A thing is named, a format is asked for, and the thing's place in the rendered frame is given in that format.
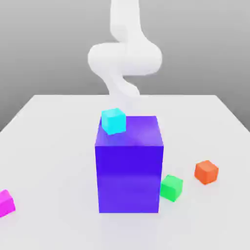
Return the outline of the small orange cube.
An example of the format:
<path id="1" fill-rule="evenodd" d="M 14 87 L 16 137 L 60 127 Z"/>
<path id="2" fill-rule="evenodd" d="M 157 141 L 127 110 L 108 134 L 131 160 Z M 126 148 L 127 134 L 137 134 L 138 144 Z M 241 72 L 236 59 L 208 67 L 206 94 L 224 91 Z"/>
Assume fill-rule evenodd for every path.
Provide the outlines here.
<path id="1" fill-rule="evenodd" d="M 205 160 L 196 164 L 194 176 L 202 184 L 206 185 L 217 180 L 218 172 L 219 168 L 215 164 Z"/>

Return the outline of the large purple box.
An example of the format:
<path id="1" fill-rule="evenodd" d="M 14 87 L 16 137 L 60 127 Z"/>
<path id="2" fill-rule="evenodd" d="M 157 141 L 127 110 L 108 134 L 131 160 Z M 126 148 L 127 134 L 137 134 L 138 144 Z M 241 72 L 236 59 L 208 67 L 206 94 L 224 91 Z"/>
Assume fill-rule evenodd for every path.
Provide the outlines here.
<path id="1" fill-rule="evenodd" d="M 100 213 L 159 211 L 164 144 L 156 116 L 128 116 L 126 132 L 98 128 L 95 159 Z"/>

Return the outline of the small green cube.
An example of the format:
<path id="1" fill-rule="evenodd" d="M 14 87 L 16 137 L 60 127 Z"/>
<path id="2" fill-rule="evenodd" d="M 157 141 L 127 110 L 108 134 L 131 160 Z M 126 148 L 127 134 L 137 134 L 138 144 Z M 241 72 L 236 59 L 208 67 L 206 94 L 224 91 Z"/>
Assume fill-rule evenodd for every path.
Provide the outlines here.
<path id="1" fill-rule="evenodd" d="M 173 175 L 167 175 L 161 182 L 160 196 L 175 202 L 182 190 L 183 180 Z"/>

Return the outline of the small magenta cube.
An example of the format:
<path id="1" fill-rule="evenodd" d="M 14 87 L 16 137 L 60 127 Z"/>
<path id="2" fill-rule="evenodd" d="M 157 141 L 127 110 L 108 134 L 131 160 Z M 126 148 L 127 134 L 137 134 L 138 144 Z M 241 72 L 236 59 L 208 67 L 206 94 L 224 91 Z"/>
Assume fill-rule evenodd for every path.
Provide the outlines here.
<path id="1" fill-rule="evenodd" d="M 13 197 L 8 190 L 0 192 L 0 218 L 16 210 Z"/>

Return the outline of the small cyan cube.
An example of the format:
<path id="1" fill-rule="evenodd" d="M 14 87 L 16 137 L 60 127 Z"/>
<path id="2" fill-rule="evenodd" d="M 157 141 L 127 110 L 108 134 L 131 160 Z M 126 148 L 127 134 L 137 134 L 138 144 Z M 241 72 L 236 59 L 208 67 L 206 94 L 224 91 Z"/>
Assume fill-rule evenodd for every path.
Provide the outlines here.
<path id="1" fill-rule="evenodd" d="M 101 121 L 102 128 L 108 135 L 126 131 L 126 115 L 119 108 L 102 111 Z"/>

